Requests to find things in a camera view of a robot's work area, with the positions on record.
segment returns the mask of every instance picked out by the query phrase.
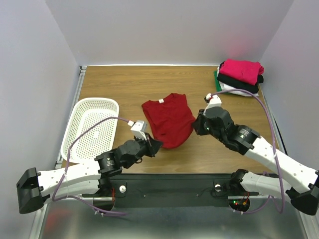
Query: wooden surface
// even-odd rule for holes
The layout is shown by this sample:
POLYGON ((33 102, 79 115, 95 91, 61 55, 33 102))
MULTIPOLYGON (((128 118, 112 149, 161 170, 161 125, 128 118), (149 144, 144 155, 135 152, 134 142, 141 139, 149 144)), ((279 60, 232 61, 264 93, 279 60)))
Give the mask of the wooden surface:
MULTIPOLYGON (((118 102, 120 117, 147 120, 142 103, 166 97, 170 93, 186 94, 195 117, 204 109, 203 98, 216 92, 213 72, 206 66, 90 66, 85 73, 79 100, 87 97, 105 97, 118 102)), ((222 106, 237 124, 247 125, 271 142, 265 113, 251 97, 219 95, 222 106)), ((130 127, 118 121, 113 147, 132 139, 130 127)), ((176 149, 161 149, 155 158, 144 157, 141 164, 123 172, 130 173, 231 173, 238 168, 260 173, 266 168, 258 162, 230 151, 212 136, 189 139, 176 149)))

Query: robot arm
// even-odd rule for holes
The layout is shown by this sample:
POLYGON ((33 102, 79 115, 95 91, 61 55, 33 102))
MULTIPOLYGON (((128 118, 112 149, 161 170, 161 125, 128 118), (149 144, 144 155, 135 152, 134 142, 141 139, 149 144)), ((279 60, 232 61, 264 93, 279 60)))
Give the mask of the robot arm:
POLYGON ((146 123, 137 121, 131 128, 134 140, 128 140, 118 148, 104 152, 87 163, 51 171, 36 171, 30 168, 18 181, 17 194, 21 214, 34 212, 52 201, 52 194, 65 175, 57 198, 79 194, 95 194, 112 189, 110 177, 121 174, 123 168, 130 168, 142 161, 143 156, 154 157, 162 146, 145 132, 146 123))
MULTIPOLYGON (((277 172, 273 147, 253 129, 237 125, 228 111, 221 107, 218 96, 208 94, 206 109, 199 110, 193 124, 199 135, 212 135, 230 150, 239 152, 277 172)), ((283 176, 285 200, 309 215, 315 215, 319 207, 318 171, 308 168, 284 153, 276 150, 283 176)), ((278 178, 256 175, 239 169, 232 177, 233 188, 239 192, 260 192, 281 198, 278 178)))

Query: plastic basket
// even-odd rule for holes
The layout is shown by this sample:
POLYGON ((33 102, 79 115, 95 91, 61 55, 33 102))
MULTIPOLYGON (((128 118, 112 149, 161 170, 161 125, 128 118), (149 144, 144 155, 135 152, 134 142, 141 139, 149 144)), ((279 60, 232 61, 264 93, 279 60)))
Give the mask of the plastic basket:
MULTIPOLYGON (((107 117, 118 117, 119 105, 107 98, 85 98, 73 108, 68 122, 62 146, 61 155, 66 160, 67 152, 73 141, 88 128, 107 117)), ((85 163, 105 151, 112 149, 115 137, 117 119, 109 119, 86 135, 81 137, 72 147, 70 162, 85 163)))

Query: reflective metal surface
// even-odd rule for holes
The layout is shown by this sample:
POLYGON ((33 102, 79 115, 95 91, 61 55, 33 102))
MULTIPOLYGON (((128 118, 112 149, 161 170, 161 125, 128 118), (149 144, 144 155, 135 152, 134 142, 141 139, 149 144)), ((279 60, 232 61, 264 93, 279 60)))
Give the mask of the reflective metal surface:
MULTIPOLYGON (((265 199, 252 199, 251 209, 265 199)), ((306 239, 299 212, 287 204, 279 215, 270 202, 252 215, 229 208, 121 209, 127 216, 102 218, 75 200, 51 203, 41 239, 306 239)))

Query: white wall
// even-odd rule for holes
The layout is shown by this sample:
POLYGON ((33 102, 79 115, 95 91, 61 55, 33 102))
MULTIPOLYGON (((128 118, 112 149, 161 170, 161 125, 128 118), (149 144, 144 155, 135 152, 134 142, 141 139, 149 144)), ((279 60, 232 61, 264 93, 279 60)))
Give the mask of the white wall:
POLYGON ((79 71, 44 0, 0 9, 0 238, 26 239, 34 214, 19 214, 15 184, 53 168, 79 71))
POLYGON ((317 0, 295 0, 261 60, 265 66, 263 92, 288 155, 317 170, 318 9, 317 0))
POLYGON ((293 0, 46 0, 81 65, 260 60, 293 0))

